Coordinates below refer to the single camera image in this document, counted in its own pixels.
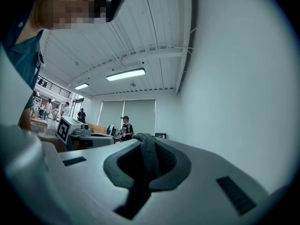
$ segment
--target wooden table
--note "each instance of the wooden table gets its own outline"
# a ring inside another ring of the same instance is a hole
[[[35,119],[35,118],[31,118],[30,119],[32,122],[35,122],[37,124],[40,124],[40,125],[43,125],[44,127],[44,134],[46,134],[46,131],[47,131],[47,125],[48,125],[48,122],[45,121],[45,120],[39,120],[39,119]]]

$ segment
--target fluorescent light fixture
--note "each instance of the fluorescent light fixture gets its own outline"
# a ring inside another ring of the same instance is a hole
[[[133,70],[126,71],[126,72],[109,75],[106,77],[106,79],[109,81],[114,81],[114,80],[118,80],[118,79],[122,79],[122,78],[135,77],[135,76],[140,76],[140,75],[144,75],[144,74],[146,74],[144,68],[137,68],[137,69],[133,69]]]
[[[84,84],[81,84],[81,85],[75,87],[75,89],[79,90],[79,89],[82,89],[82,88],[86,88],[86,87],[88,87],[88,86],[89,86],[89,85],[88,85],[87,83],[84,83]]]

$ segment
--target desk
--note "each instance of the desk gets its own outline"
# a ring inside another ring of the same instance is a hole
[[[47,125],[48,125],[47,121],[45,121],[45,120],[39,120],[39,119],[35,119],[35,118],[31,118],[30,121],[35,122],[35,123],[40,124],[40,125],[43,125],[43,127],[44,127],[44,134],[46,134]]]

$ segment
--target railing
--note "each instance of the railing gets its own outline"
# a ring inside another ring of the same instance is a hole
[[[40,75],[37,78],[37,84],[41,85],[42,87],[47,88],[51,91],[54,91],[54,92],[66,97],[66,98],[69,98],[70,93],[71,93],[71,92],[61,88],[60,86],[55,85],[54,83],[50,82],[49,80],[43,78]]]

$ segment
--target white ceiling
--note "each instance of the white ceiling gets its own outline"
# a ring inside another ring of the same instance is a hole
[[[82,91],[91,96],[176,89],[187,54],[182,47],[189,41],[190,3],[125,0],[112,23],[51,31],[44,49],[45,69],[71,87],[88,83]],[[106,80],[107,75],[134,68],[145,68],[146,75]]]

